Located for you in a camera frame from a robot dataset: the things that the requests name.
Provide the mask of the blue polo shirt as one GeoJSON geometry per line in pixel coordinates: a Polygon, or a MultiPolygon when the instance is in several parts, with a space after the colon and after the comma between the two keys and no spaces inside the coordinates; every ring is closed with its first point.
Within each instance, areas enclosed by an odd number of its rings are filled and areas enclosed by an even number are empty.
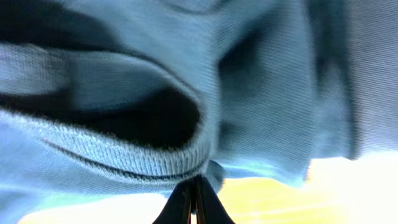
{"type": "Polygon", "coordinates": [[[1,2],[2,223],[396,150],[396,1],[1,2]]]}

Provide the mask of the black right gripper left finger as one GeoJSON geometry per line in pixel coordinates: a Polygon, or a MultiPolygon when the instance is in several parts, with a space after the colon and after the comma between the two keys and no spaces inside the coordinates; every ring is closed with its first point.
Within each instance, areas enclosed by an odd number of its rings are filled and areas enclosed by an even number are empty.
{"type": "Polygon", "coordinates": [[[153,224],[191,224],[192,183],[193,180],[185,180],[176,185],[153,224]]]}

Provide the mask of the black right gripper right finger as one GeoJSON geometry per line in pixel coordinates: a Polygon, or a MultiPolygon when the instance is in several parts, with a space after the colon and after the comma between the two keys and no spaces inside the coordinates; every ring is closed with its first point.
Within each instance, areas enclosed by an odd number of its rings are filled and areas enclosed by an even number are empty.
{"type": "Polygon", "coordinates": [[[198,224],[235,224],[228,215],[207,178],[194,178],[194,208],[198,224]]]}

